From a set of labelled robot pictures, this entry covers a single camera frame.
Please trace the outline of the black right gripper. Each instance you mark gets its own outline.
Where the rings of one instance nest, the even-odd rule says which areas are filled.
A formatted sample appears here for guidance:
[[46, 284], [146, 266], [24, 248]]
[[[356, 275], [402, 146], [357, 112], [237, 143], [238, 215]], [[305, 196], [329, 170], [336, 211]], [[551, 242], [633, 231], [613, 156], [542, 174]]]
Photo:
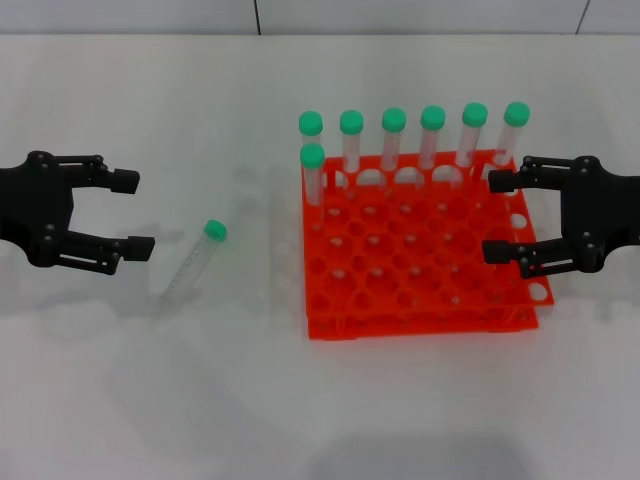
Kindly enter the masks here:
[[616, 249], [639, 244], [639, 178], [616, 175], [594, 156], [527, 155], [517, 171], [492, 170], [492, 193], [561, 190], [561, 238], [533, 243], [484, 240], [487, 264], [515, 262], [523, 279], [600, 271]]

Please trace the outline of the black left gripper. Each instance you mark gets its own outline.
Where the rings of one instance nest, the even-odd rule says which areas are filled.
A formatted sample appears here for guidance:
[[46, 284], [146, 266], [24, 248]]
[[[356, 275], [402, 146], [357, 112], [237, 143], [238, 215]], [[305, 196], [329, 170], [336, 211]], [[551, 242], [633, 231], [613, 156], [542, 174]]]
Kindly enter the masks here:
[[67, 232], [73, 211], [71, 188], [134, 194], [139, 181], [137, 171], [111, 171], [101, 155], [31, 152], [22, 164], [1, 170], [1, 239], [18, 246], [40, 268], [64, 266], [114, 275], [121, 260], [147, 262], [153, 237]]

